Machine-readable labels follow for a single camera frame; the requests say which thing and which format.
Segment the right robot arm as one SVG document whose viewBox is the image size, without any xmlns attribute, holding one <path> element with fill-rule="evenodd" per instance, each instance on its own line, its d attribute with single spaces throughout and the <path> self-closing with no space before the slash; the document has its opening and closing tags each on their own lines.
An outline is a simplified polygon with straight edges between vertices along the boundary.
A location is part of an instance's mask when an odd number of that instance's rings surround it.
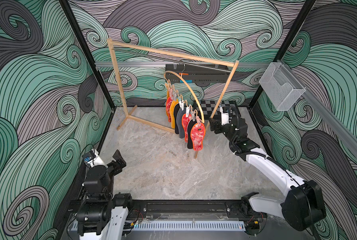
<svg viewBox="0 0 357 240">
<path fill-rule="evenodd" d="M 245 216 L 270 214 L 286 220 L 297 231 L 311 228 L 326 217 L 321 186 L 292 173 L 276 163 L 260 146 L 248 138 L 247 124 L 241 117 L 209 119 L 210 130 L 223 134 L 231 152 L 263 173 L 283 194 L 283 198 L 266 197 L 252 192 L 241 198 Z"/>
</svg>

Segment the black insole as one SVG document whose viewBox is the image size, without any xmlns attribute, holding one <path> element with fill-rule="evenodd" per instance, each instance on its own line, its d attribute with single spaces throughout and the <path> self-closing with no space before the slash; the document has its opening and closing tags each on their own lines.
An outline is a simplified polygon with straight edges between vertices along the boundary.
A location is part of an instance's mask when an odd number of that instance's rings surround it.
<svg viewBox="0 0 357 240">
<path fill-rule="evenodd" d="M 193 141 L 191 139 L 191 131 L 192 131 L 192 128 L 196 125 L 196 123 L 197 123 L 196 121 L 191 120 L 187 126 L 187 135 L 188 135 L 187 148 L 188 149 L 193 149 Z"/>
</svg>

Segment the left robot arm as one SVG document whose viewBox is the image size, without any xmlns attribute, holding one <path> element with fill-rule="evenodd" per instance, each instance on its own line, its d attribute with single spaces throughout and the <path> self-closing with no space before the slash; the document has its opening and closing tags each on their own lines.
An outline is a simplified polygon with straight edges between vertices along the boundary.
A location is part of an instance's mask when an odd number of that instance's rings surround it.
<svg viewBox="0 0 357 240">
<path fill-rule="evenodd" d="M 119 150 L 112 161 L 105 164 L 96 149 L 82 156 L 88 168 L 82 184 L 85 194 L 76 214 L 77 234 L 80 240 L 120 240 L 135 227 L 127 222 L 133 206 L 129 193 L 113 193 L 114 176 L 126 167 Z"/>
</svg>

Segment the red patterned insole front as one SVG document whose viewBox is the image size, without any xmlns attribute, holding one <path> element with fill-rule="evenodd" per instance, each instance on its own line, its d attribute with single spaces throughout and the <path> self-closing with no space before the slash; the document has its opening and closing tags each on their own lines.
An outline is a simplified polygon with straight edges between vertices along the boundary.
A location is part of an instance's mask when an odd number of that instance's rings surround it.
<svg viewBox="0 0 357 240">
<path fill-rule="evenodd" d="M 203 149 L 203 140 L 205 137 L 205 125 L 201 122 L 199 117 L 195 118 L 196 125 L 192 128 L 191 139 L 193 141 L 193 149 L 195 151 L 201 151 Z"/>
</svg>

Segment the curved wooden clip hanger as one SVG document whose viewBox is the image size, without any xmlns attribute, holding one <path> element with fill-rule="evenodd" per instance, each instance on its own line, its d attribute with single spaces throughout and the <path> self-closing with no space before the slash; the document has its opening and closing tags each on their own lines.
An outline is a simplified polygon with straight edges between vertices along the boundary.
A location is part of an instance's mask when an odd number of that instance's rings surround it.
<svg viewBox="0 0 357 240">
<path fill-rule="evenodd" d="M 168 77 L 167 77 L 167 74 L 172 74 L 174 76 L 176 76 L 180 81 L 182 81 L 186 87 L 188 88 L 188 90 L 191 92 L 195 102 L 196 102 L 196 105 L 199 107 L 199 111 L 200 111 L 200 115 L 201 115 L 201 122 L 202 123 L 205 123 L 205 118 L 204 118 L 204 113 L 203 113 L 203 110 L 202 110 L 202 107 L 200 105 L 200 101 L 198 100 L 196 94 L 194 93 L 194 91 L 192 90 L 192 88 L 190 87 L 190 85 L 183 79 L 183 77 L 181 75 L 179 75 L 178 73 L 175 73 L 173 71 L 165 71 L 164 72 L 164 78 L 165 80 L 168 82 Z"/>
</svg>

